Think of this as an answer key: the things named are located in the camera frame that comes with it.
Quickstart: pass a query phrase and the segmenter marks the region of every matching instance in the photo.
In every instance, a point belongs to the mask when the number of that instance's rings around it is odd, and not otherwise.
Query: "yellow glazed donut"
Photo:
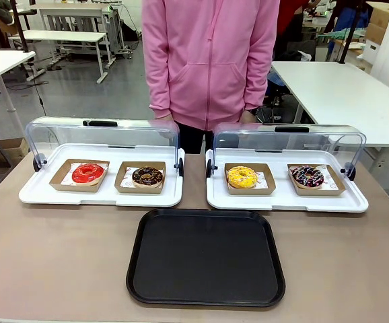
[[[252,188],[257,183],[257,174],[251,168],[237,166],[227,172],[227,180],[234,188]]]

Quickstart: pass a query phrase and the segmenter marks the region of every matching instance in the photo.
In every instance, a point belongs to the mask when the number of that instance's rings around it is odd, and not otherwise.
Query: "clear plastic cover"
[[[223,123],[214,130],[211,171],[221,155],[324,151],[338,161],[341,173],[351,178],[365,142],[365,135],[350,126]]]
[[[38,168],[64,145],[155,147],[156,151],[159,147],[166,154],[174,154],[178,166],[178,127],[169,121],[42,117],[27,125],[26,136]]]

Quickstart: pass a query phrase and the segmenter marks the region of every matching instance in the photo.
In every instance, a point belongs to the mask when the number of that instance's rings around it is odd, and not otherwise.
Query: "hand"
[[[174,118],[172,118],[171,114],[168,114],[167,116],[164,116],[163,118],[156,118],[156,120],[174,121]]]
[[[248,110],[244,110],[240,117],[240,123],[256,123],[256,117]]]

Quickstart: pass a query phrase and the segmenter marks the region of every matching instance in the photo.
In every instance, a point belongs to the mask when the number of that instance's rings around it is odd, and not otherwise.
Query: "hoodie pocket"
[[[235,64],[213,64],[211,109],[215,118],[227,118],[244,109],[246,78]]]
[[[187,64],[169,80],[170,108],[187,117],[204,119],[207,109],[207,64]]]

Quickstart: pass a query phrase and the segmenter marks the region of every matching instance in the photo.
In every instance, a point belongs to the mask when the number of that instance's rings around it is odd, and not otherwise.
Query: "white display tray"
[[[179,149],[184,161],[184,151]],[[108,173],[97,193],[63,192],[50,184],[61,165],[71,158],[109,161]],[[160,194],[119,193],[114,186],[122,162],[165,162],[166,179]],[[175,147],[136,146],[135,148],[109,147],[107,145],[65,144],[58,146],[47,164],[36,172],[20,190],[19,198],[33,204],[101,204],[140,207],[171,207],[181,201],[182,177],[177,175]]]
[[[288,174],[287,164],[328,164],[341,175],[340,165],[326,151],[284,150],[281,153],[255,152],[253,149],[218,149],[215,157],[217,170],[207,178],[208,203],[217,209],[244,210],[307,210],[317,212],[364,212],[368,201],[356,184],[342,178],[346,191],[339,196],[299,196]],[[206,163],[213,152],[206,153]],[[225,163],[268,164],[276,189],[269,196],[230,195],[224,174]]]

